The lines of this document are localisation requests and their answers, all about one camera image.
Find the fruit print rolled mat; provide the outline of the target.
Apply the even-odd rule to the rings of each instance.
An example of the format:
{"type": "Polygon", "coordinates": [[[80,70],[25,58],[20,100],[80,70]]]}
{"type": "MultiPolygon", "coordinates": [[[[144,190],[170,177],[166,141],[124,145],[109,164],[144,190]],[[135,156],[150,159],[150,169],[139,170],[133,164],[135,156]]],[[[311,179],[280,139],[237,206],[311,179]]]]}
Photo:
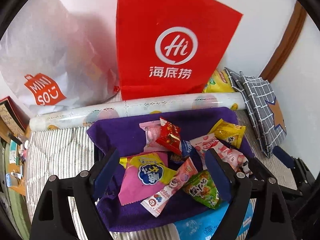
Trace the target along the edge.
{"type": "Polygon", "coordinates": [[[107,102],[34,117],[29,122],[33,132],[91,126],[104,119],[168,113],[193,109],[226,107],[246,109],[241,93],[197,93],[107,102]]]}

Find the blue tissue pack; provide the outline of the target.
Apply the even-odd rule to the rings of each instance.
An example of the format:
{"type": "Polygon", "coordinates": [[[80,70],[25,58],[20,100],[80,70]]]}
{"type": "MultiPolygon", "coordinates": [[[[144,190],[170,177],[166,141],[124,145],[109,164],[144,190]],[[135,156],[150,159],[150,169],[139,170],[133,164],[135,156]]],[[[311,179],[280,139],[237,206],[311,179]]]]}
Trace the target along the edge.
{"type": "MultiPolygon", "coordinates": [[[[251,199],[241,224],[241,228],[236,239],[245,239],[255,208],[256,199],[251,199]]],[[[179,239],[211,239],[222,218],[224,217],[229,204],[222,202],[217,209],[209,209],[199,215],[180,220],[174,223],[176,236],[179,239]]]]}

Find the purple towel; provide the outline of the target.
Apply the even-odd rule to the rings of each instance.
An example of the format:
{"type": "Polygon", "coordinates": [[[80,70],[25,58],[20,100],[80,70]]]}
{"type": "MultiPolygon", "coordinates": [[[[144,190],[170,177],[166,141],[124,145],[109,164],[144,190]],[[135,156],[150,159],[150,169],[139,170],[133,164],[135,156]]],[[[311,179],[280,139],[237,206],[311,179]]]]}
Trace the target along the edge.
{"type": "MultiPolygon", "coordinates": [[[[238,123],[234,111],[220,107],[99,120],[87,130],[87,134],[103,153],[115,147],[121,157],[127,157],[141,153],[146,145],[145,133],[139,124],[156,120],[161,116],[181,128],[181,137],[184,140],[207,134],[220,119],[238,123]]],[[[169,199],[158,217],[153,217],[139,202],[122,206],[118,193],[123,176],[124,168],[118,165],[114,178],[97,205],[99,215],[110,232],[156,228],[208,211],[208,207],[194,200],[183,190],[179,190],[169,199]]]]}

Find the brown wooden door frame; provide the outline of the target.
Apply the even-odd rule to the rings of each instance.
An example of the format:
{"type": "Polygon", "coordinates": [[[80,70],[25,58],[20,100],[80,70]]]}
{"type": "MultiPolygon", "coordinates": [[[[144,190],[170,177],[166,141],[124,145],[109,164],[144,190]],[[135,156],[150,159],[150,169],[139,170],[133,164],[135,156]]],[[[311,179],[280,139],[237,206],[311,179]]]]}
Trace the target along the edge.
{"type": "Polygon", "coordinates": [[[297,1],[279,45],[260,74],[264,80],[271,83],[289,58],[303,29],[306,16],[306,10],[297,1]]]}

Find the light pink snack packet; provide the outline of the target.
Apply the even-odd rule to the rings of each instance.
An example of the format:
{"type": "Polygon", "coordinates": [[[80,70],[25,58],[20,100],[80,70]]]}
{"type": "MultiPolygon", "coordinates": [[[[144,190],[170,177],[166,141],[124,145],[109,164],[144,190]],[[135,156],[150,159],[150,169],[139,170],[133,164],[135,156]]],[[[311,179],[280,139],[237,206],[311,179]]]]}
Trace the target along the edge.
{"type": "Polygon", "coordinates": [[[168,149],[156,142],[161,131],[160,120],[143,122],[139,124],[139,127],[145,132],[146,136],[144,152],[168,152],[168,149]]]}

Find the red Haidilao paper bag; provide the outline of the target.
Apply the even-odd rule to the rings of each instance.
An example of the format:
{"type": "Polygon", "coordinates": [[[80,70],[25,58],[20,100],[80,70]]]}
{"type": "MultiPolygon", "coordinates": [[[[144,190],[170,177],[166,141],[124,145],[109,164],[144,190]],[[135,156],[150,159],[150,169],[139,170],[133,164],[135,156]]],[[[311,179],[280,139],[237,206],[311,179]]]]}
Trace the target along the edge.
{"type": "Polygon", "coordinates": [[[118,0],[122,98],[202,92],[241,18],[216,0],[118,0]]]}

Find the blue nut snack packet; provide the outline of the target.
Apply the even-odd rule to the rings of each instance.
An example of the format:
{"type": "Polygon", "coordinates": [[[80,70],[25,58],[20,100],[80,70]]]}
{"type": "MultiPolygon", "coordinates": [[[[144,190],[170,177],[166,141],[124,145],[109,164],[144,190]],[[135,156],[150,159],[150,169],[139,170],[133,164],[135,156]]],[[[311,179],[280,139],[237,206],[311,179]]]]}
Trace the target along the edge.
{"type": "Polygon", "coordinates": [[[198,152],[196,151],[196,149],[191,145],[191,143],[189,141],[186,140],[182,140],[181,145],[181,154],[176,154],[173,153],[170,156],[170,160],[173,163],[176,164],[182,164],[184,161],[186,161],[189,157],[191,157],[191,159],[196,159],[197,157],[199,157],[198,152]]]}

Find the white Miniso plastic bag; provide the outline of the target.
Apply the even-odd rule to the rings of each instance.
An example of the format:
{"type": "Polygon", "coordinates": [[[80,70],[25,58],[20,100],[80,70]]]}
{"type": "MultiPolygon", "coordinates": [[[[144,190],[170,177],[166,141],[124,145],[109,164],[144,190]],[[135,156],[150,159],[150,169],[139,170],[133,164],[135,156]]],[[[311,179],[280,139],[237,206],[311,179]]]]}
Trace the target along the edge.
{"type": "Polygon", "coordinates": [[[115,63],[60,0],[29,0],[1,38],[1,74],[32,115],[106,102],[115,63]]]}

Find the red gold snack packet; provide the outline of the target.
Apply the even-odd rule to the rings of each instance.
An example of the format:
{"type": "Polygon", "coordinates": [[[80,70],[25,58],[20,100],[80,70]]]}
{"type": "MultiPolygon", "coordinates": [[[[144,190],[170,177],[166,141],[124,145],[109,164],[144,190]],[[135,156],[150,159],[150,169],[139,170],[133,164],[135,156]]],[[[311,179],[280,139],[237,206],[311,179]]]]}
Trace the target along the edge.
{"type": "Polygon", "coordinates": [[[181,129],[163,117],[160,117],[159,120],[160,134],[156,139],[156,142],[174,154],[182,155],[180,136],[181,129]]]}

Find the wooden bedside table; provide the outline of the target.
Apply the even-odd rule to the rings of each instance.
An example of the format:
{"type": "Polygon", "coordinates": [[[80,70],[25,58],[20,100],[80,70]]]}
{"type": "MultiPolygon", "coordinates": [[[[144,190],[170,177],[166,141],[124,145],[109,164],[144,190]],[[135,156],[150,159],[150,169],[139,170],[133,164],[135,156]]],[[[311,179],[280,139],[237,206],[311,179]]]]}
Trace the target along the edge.
{"type": "Polygon", "coordinates": [[[11,132],[7,135],[10,146],[8,170],[5,172],[6,185],[25,197],[29,140],[24,135],[16,137],[11,132]]]}

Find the green snack packet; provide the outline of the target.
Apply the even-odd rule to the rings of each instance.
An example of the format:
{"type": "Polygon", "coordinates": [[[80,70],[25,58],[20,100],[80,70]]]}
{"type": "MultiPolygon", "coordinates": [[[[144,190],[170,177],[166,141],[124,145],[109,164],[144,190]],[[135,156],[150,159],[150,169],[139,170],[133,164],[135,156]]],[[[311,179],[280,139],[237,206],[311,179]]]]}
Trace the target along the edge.
{"type": "Polygon", "coordinates": [[[208,170],[192,176],[182,189],[194,200],[210,209],[216,209],[221,202],[217,187],[208,170]]]}

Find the red white jelly packet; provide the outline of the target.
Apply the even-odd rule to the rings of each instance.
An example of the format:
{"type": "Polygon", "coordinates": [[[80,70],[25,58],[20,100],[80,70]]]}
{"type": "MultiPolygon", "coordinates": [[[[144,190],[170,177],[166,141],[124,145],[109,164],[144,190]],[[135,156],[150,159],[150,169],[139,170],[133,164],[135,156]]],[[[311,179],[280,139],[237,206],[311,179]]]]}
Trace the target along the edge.
{"type": "Polygon", "coordinates": [[[190,144],[197,150],[204,170],[207,169],[204,159],[205,152],[213,148],[221,160],[229,163],[235,172],[242,171],[246,176],[253,174],[249,169],[248,159],[238,150],[225,146],[213,133],[192,139],[190,144]]]}

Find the long strawberry bear snack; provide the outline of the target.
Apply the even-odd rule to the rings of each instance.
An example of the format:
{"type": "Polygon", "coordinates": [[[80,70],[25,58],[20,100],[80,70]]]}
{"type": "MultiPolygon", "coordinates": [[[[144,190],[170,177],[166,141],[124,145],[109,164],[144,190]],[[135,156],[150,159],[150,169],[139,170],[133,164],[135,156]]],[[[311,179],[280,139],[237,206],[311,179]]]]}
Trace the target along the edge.
{"type": "Polygon", "coordinates": [[[184,186],[188,180],[198,174],[198,171],[191,158],[188,158],[177,170],[171,181],[159,192],[153,194],[141,202],[144,207],[154,217],[158,217],[168,203],[169,199],[184,186]]]}

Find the yellow bag behind roll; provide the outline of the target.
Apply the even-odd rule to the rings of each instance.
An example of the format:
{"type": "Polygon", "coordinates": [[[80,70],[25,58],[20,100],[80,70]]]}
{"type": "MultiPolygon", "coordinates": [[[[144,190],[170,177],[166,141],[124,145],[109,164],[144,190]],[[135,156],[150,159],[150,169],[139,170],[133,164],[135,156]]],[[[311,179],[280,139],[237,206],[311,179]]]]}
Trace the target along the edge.
{"type": "Polygon", "coordinates": [[[234,93],[227,73],[215,70],[203,89],[203,93],[234,93]]]}

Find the brown patterned box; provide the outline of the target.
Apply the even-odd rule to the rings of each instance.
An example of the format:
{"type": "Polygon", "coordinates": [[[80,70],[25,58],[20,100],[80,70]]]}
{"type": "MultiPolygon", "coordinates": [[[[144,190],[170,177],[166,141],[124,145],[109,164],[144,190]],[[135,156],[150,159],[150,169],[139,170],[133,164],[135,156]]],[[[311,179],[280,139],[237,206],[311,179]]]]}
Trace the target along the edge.
{"type": "Polygon", "coordinates": [[[30,120],[29,116],[9,96],[1,99],[0,107],[1,138],[9,142],[9,132],[13,135],[25,134],[30,120]]]}

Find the magenta yellow snack packet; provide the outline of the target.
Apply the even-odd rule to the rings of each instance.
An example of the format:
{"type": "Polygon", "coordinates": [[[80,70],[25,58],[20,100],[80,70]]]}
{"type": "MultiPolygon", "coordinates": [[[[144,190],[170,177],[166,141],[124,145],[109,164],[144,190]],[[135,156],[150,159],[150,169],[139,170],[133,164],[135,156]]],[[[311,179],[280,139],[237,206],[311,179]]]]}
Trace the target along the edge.
{"type": "Polygon", "coordinates": [[[120,165],[125,168],[118,198],[122,206],[144,200],[167,185],[175,170],[168,168],[165,152],[140,153],[121,157],[120,165]]]}

